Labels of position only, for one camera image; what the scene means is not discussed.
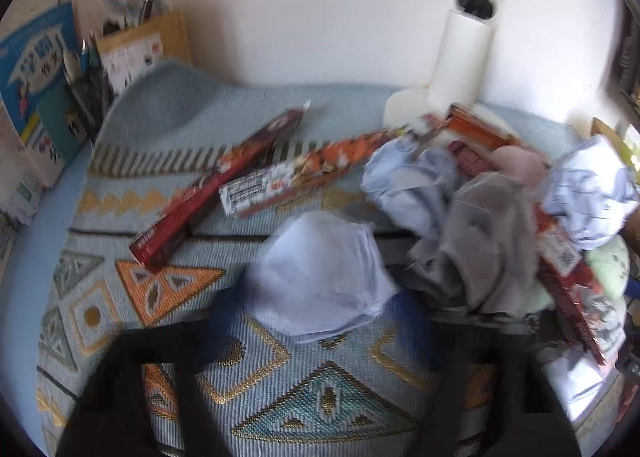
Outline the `wooden organizer box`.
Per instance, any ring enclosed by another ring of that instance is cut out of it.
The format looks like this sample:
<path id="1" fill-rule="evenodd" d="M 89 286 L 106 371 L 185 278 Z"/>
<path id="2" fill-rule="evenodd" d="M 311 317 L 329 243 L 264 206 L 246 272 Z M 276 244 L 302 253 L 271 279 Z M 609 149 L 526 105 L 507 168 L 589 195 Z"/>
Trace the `wooden organizer box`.
<path id="1" fill-rule="evenodd" d="M 98 52 L 115 95 L 166 58 L 192 62 L 186 20 L 178 10 L 99 39 Z"/>

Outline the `blue cover book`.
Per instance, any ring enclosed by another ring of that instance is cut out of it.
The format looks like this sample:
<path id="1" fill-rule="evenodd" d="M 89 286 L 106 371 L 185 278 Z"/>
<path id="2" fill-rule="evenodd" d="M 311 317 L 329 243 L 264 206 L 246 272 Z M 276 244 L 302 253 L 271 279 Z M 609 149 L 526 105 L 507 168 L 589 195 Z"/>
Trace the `blue cover book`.
<path id="1" fill-rule="evenodd" d="M 65 67 L 65 58 L 78 53 L 70 2 L 1 42 L 1 125 L 46 187 L 56 184 L 87 139 Z"/>

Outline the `patterned blue orange rug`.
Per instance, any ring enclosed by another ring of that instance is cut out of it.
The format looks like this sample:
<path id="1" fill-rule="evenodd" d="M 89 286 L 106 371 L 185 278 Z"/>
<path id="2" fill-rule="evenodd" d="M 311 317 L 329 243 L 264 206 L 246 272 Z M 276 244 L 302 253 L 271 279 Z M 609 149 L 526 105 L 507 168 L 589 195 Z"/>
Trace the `patterned blue orange rug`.
<path id="1" fill-rule="evenodd" d="M 384 87 L 246 88 L 164 61 L 114 102 L 52 275 L 52 456 L 592 456 L 620 289 L 582 240 L 634 188 Z"/>

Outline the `crumpled paper in bowl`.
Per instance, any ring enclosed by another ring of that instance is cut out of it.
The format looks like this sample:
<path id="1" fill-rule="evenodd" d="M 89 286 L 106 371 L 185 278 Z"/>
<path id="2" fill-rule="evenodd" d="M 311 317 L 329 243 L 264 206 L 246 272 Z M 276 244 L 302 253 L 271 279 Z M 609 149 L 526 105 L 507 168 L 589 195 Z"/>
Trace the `crumpled paper in bowl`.
<path id="1" fill-rule="evenodd" d="M 437 243 L 459 187 L 457 162 L 445 148 L 420 151 L 413 137 L 398 137 L 372 154 L 360 187 L 396 226 Z"/>

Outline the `orange anime snack wrapper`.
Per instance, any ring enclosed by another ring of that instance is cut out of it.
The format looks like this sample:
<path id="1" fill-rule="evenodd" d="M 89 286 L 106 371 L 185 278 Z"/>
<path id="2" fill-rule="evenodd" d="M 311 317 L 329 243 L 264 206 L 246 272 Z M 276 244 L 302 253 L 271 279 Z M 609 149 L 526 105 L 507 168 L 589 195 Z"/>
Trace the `orange anime snack wrapper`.
<path id="1" fill-rule="evenodd" d="M 366 163 L 386 143 L 405 136 L 416 138 L 408 126 L 364 133 L 243 175 L 219 188 L 224 214 L 250 216 L 320 188 Z"/>

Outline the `dark red long snack box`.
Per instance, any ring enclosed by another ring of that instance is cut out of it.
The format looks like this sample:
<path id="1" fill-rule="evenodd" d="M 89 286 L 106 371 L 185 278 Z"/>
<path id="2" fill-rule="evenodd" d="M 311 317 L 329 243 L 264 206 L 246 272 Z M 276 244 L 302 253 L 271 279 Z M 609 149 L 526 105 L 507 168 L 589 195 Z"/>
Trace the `dark red long snack box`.
<path id="1" fill-rule="evenodd" d="M 152 273 L 162 269 L 192 229 L 216 206 L 221 186 L 250 169 L 277 140 L 290 136 L 309 108 L 310 102 L 306 102 L 302 108 L 279 114 L 244 142 L 233 146 L 212 169 L 183 189 L 166 206 L 162 216 L 130 243 L 129 251 L 137 262 Z"/>

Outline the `black mesh pen holder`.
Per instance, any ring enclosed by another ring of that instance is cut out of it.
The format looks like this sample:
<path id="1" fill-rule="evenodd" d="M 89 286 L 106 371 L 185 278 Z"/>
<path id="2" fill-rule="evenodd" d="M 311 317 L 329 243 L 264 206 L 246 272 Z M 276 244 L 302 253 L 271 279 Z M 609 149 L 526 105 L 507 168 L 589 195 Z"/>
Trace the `black mesh pen holder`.
<path id="1" fill-rule="evenodd" d="M 111 109 L 114 93 L 93 32 L 90 32 L 88 39 L 82 40 L 79 53 L 64 50 L 63 68 L 67 91 L 74 99 L 78 118 L 90 143 L 94 144 Z"/>

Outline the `white desk lamp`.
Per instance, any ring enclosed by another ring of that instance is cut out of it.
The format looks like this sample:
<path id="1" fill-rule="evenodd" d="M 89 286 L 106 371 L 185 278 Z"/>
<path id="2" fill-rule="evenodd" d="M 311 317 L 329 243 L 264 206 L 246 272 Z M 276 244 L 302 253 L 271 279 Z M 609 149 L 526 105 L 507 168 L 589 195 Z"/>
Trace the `white desk lamp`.
<path id="1" fill-rule="evenodd" d="M 387 99 L 383 113 L 387 128 L 410 125 L 423 131 L 427 114 L 442 117 L 453 105 L 471 108 L 475 104 L 494 39 L 496 13 L 494 0 L 454 0 L 430 84 Z"/>

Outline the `three-ball plush dango toy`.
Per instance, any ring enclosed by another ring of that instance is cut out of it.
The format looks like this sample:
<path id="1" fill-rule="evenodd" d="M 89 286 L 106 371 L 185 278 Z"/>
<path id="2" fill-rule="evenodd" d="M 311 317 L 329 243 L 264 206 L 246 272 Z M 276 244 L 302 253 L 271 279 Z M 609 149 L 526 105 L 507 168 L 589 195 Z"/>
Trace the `three-ball plush dango toy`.
<path id="1" fill-rule="evenodd" d="M 548 166 L 535 151 L 520 146 L 502 146 L 490 155 L 490 162 L 508 177 L 534 190 L 544 180 Z"/>

